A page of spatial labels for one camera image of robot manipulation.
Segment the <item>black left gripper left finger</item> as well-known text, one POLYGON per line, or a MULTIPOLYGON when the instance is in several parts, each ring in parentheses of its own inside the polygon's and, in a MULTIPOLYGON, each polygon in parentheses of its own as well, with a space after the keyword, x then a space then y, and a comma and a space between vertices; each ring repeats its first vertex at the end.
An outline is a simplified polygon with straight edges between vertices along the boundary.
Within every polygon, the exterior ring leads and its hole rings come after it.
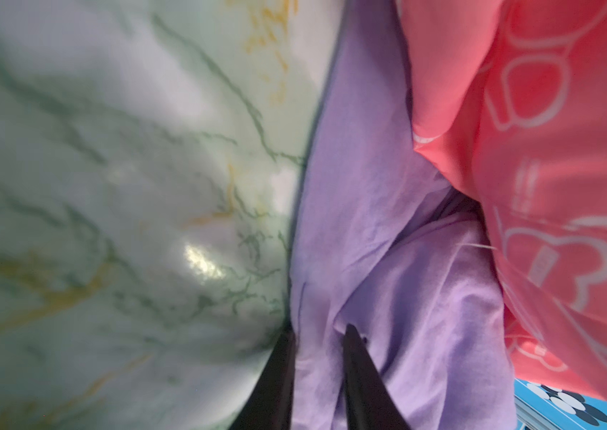
POLYGON ((230 430, 289 430, 294 399, 296 339, 285 325, 249 399, 230 430))

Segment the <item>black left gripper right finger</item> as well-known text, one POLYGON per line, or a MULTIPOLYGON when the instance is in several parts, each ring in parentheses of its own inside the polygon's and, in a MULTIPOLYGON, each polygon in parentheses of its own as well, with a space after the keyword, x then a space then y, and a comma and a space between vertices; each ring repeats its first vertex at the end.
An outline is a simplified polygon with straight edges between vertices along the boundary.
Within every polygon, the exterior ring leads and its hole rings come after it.
POLYGON ((343 368, 349 430, 409 430, 353 324, 346 326, 343 368))

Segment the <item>pink printed jacket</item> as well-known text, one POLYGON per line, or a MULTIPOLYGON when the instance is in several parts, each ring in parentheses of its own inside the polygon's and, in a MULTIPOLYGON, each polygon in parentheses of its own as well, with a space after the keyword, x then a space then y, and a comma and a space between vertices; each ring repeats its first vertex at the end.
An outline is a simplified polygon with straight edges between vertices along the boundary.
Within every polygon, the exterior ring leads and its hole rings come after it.
POLYGON ((416 152, 481 204, 516 375, 607 401, 607 1, 400 1, 416 152))

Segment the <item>purple cloth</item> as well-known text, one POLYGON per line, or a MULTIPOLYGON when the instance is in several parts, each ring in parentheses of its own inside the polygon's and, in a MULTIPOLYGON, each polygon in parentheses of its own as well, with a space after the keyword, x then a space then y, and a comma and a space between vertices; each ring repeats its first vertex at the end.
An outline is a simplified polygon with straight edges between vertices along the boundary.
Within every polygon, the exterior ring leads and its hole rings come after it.
POLYGON ((407 72, 393 3, 349 2, 294 234, 295 429, 346 428, 348 325, 411 428, 517 423, 484 228, 413 151, 407 72))

